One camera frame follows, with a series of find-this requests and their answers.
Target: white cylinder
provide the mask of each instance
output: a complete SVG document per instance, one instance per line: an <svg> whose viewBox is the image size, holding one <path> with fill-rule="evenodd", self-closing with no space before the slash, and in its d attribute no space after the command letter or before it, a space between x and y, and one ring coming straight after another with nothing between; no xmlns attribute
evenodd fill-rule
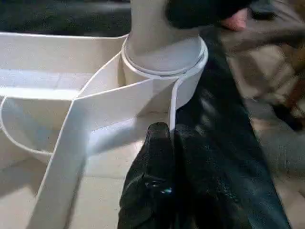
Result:
<svg viewBox="0 0 305 229"><path fill-rule="evenodd" d="M204 52L198 30L170 26L164 13L167 1L131 0L132 31L123 50L135 68L159 76L191 69Z"/></svg>

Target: gloved hand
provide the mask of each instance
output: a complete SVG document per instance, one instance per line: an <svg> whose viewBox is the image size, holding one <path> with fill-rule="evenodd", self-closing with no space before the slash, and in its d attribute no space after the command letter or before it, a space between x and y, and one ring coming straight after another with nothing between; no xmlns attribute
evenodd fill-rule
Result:
<svg viewBox="0 0 305 229"><path fill-rule="evenodd" d="M176 28L189 29L230 18L253 0L169 0L166 17Z"/></svg>
<svg viewBox="0 0 305 229"><path fill-rule="evenodd" d="M118 229L169 229L172 226L174 163L168 126L165 123L151 125L126 176Z"/></svg>

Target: white tray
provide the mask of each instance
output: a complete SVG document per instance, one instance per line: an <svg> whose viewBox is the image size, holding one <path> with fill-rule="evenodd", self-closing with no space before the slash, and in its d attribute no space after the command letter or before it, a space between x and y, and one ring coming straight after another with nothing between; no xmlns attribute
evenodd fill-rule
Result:
<svg viewBox="0 0 305 229"><path fill-rule="evenodd" d="M173 130L176 110L191 99L207 49L180 78L139 76L123 64L125 38L0 33L0 173L22 174L29 156L47 164L33 165L35 195L0 196L0 211L18 208L12 195L29 200L18 228L115 228L124 177L148 126ZM0 222L17 228L14 217L0 214Z"/></svg>

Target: white model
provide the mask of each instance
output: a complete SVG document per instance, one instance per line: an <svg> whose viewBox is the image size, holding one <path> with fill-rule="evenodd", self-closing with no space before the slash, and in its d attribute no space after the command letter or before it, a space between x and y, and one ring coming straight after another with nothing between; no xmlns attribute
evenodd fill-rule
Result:
<svg viewBox="0 0 305 229"><path fill-rule="evenodd" d="M37 193L0 197L1 228L116 227L148 126L174 129L208 57L197 30L168 24L165 3L132 0L118 38L0 33L0 176L29 156L47 165Z"/></svg>

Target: black sleeve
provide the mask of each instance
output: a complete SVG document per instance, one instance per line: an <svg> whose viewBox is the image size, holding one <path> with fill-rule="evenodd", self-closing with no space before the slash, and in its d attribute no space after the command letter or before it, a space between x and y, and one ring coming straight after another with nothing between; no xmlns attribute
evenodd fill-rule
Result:
<svg viewBox="0 0 305 229"><path fill-rule="evenodd" d="M217 30L208 26L201 35L209 60L193 98L176 115L175 153L183 155L187 180L199 199L200 192L212 196L203 200L224 223L237 225L227 228L289 229Z"/></svg>
<svg viewBox="0 0 305 229"><path fill-rule="evenodd" d="M251 2L252 0L169 0L166 16L174 27L188 29L229 18Z"/></svg>

